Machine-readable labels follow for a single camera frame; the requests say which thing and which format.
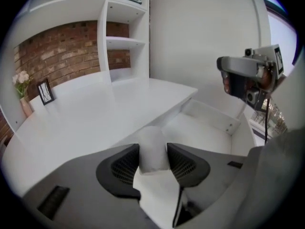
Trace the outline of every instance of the flower vase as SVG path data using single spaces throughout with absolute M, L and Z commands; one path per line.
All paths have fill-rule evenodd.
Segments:
M 29 103 L 23 98 L 20 99 L 20 103 L 21 103 L 21 106 L 22 106 L 22 109 L 26 115 L 26 117 L 29 117 L 33 111 L 31 109 L 31 106 L 29 105 Z

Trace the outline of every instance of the red brick wall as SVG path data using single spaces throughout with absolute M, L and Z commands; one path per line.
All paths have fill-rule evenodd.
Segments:
M 129 37 L 127 24 L 107 23 L 107 35 Z M 130 67 L 129 51 L 109 51 L 110 68 Z M 16 72 L 33 78 L 27 100 L 38 96 L 36 83 L 48 78 L 50 87 L 100 71 L 97 21 L 70 23 L 43 31 L 15 48 Z
M 10 129 L 8 123 L 6 122 L 1 110 L 0 110 L 0 142 L 1 140 L 7 136 L 8 138 L 5 141 L 5 144 L 9 142 L 11 137 L 13 136 L 13 131 Z

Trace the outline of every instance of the wire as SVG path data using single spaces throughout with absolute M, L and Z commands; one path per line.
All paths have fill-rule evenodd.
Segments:
M 268 110 L 269 110 L 270 98 L 267 99 L 266 115 L 265 115 L 265 144 L 268 140 Z

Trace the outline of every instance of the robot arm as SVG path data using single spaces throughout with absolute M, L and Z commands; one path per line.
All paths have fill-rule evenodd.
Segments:
M 266 94 L 275 89 L 284 72 L 279 45 L 246 49 L 245 56 L 240 58 L 220 57 L 217 59 L 217 68 L 229 77 L 229 94 L 259 111 L 264 111 L 262 105 Z M 261 83 L 266 70 L 272 75 L 272 80 L 268 88 L 263 88 Z M 249 81 L 254 83 L 250 89 L 247 88 Z

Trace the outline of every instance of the black slot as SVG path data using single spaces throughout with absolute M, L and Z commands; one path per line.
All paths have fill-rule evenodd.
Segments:
M 235 161 L 229 162 L 228 165 L 229 165 L 229 166 L 233 166 L 233 167 L 235 167 L 235 168 L 239 168 L 239 169 L 243 166 L 242 163 L 238 163 L 238 162 L 235 162 Z
M 37 209 L 49 219 L 53 219 L 69 190 L 68 187 L 56 186 Z

